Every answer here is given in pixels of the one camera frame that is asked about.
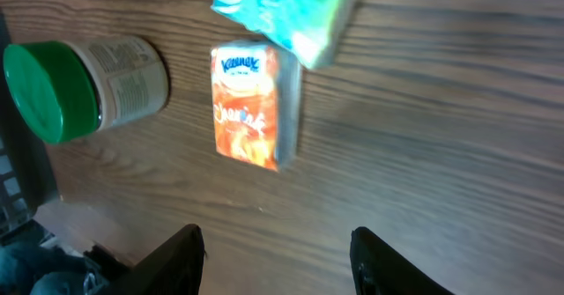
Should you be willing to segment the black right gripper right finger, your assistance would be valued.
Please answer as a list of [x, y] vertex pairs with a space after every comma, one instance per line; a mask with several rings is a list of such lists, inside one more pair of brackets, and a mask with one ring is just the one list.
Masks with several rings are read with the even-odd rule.
[[453, 295], [364, 226], [352, 231], [350, 261], [358, 295]]

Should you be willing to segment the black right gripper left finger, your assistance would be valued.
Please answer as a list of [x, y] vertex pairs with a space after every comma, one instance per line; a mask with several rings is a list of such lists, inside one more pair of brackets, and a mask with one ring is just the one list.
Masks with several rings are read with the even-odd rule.
[[204, 238], [185, 225], [132, 271], [99, 291], [103, 295], [197, 295], [204, 268]]

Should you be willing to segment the orange tissue pack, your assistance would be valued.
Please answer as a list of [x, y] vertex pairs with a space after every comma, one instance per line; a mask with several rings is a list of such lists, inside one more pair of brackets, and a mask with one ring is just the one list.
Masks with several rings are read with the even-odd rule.
[[233, 41], [211, 50], [216, 150], [279, 171], [295, 156], [301, 110], [301, 64], [266, 41]]

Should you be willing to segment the teal tissue pack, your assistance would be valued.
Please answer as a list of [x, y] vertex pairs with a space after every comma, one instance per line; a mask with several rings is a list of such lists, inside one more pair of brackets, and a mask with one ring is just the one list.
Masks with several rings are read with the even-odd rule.
[[213, 0], [217, 13], [292, 52], [312, 70], [331, 64], [357, 0]]

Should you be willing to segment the grey plastic basket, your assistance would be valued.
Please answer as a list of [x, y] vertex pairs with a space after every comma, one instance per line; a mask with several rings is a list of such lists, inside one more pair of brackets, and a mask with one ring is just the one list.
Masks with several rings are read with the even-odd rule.
[[1, 76], [1, 243], [36, 228], [39, 207], [57, 199], [45, 145], [27, 127]]

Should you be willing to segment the green lid jar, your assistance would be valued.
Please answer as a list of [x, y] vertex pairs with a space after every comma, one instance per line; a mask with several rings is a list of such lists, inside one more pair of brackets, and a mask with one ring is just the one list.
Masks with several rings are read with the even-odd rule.
[[10, 44], [3, 58], [16, 108], [49, 144], [156, 114], [169, 97], [159, 53], [133, 35]]

